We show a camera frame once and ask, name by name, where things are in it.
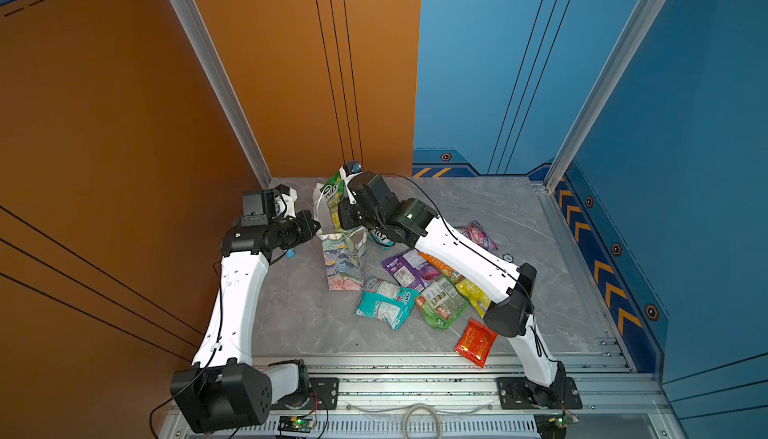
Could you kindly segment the green Fox's candy bag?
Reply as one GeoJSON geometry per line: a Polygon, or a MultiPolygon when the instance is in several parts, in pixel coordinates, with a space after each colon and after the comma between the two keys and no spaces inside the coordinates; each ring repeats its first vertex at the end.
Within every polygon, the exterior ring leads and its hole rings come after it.
{"type": "Polygon", "coordinates": [[[339,203],[344,198],[344,194],[345,182],[342,179],[340,172],[331,176],[321,188],[321,195],[325,200],[331,223],[335,230],[341,230],[339,203]]]}

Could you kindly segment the teal Fox's candy bag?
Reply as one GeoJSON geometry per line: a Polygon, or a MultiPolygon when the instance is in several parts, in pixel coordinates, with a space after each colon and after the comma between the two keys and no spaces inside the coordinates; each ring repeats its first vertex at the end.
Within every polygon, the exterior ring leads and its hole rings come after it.
{"type": "Polygon", "coordinates": [[[378,228],[370,229],[369,235],[377,244],[385,249],[391,248],[394,245],[394,242],[378,228]]]}

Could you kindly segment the floral paper gift bag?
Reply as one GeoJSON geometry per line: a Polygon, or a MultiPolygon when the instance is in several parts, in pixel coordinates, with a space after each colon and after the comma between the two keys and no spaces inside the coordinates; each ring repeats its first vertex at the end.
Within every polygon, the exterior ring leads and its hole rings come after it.
{"type": "Polygon", "coordinates": [[[363,255],[367,232],[362,227],[336,230],[328,203],[329,194],[317,183],[312,196],[313,218],[320,223],[323,263],[330,291],[360,291],[363,288],[363,255]]]}

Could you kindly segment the purple snack bag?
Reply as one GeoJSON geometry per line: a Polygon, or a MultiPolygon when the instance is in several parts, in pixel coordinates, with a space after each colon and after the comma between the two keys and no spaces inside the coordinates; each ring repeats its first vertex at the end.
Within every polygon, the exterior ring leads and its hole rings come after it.
{"type": "Polygon", "coordinates": [[[408,249],[385,259],[382,266],[400,286],[417,292],[426,289],[441,275],[440,271],[415,249],[408,249]]]}

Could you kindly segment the teal white snack bag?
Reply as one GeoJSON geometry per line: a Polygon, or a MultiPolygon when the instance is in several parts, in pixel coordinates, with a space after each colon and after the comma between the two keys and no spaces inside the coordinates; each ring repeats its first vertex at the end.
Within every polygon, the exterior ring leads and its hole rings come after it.
{"type": "Polygon", "coordinates": [[[370,276],[363,286],[355,314],[385,322],[397,331],[410,316],[417,296],[413,289],[370,276]]]}

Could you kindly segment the purple Fox's berries bag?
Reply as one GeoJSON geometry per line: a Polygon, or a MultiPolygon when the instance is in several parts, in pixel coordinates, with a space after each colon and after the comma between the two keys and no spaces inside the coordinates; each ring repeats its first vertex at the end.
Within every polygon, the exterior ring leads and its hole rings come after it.
{"type": "Polygon", "coordinates": [[[497,244],[483,229],[482,225],[478,221],[472,221],[467,225],[458,226],[457,230],[462,235],[470,239],[473,243],[482,247],[484,250],[496,251],[498,249],[497,244]]]}

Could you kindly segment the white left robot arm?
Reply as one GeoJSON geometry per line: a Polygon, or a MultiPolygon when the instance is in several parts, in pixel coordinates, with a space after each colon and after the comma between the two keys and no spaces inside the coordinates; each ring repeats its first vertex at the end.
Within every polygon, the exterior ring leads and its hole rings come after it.
{"type": "Polygon", "coordinates": [[[221,241],[219,290],[190,368],[174,373],[171,399],[197,434],[263,424],[275,404],[300,407],[312,387],[305,363],[286,360],[259,370],[252,336],[259,295],[275,250],[313,239],[319,223],[296,210],[296,191],[284,184],[250,192],[243,213],[221,241]]]}

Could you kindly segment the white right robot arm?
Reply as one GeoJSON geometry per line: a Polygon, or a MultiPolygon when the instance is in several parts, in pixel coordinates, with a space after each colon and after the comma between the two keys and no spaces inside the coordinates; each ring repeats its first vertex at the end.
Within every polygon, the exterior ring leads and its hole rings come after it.
{"type": "Polygon", "coordinates": [[[509,339],[520,360],[530,402],[539,408],[564,405],[567,375],[539,333],[532,298],[537,271],[528,264],[509,263],[483,249],[450,225],[435,203],[417,198],[400,200],[384,178],[354,168],[339,169],[344,196],[339,220],[344,230],[363,226],[395,243],[405,244],[444,262],[471,280],[490,299],[485,325],[509,339]]]}

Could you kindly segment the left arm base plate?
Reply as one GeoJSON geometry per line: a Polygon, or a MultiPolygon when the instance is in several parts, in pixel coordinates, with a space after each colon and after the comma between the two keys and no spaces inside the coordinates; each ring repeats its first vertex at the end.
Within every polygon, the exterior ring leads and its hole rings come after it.
{"type": "Polygon", "coordinates": [[[310,377],[309,392],[295,398],[282,398],[273,410],[310,410],[318,406],[321,412],[337,409],[340,380],[337,377],[310,377]]]}

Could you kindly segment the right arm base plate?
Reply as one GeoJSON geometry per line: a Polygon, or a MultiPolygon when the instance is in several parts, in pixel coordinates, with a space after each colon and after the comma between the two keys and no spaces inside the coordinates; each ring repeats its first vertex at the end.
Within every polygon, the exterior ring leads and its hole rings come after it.
{"type": "Polygon", "coordinates": [[[524,377],[496,379],[497,393],[503,410],[580,410],[583,408],[580,392],[573,378],[557,380],[544,387],[524,377]]]}

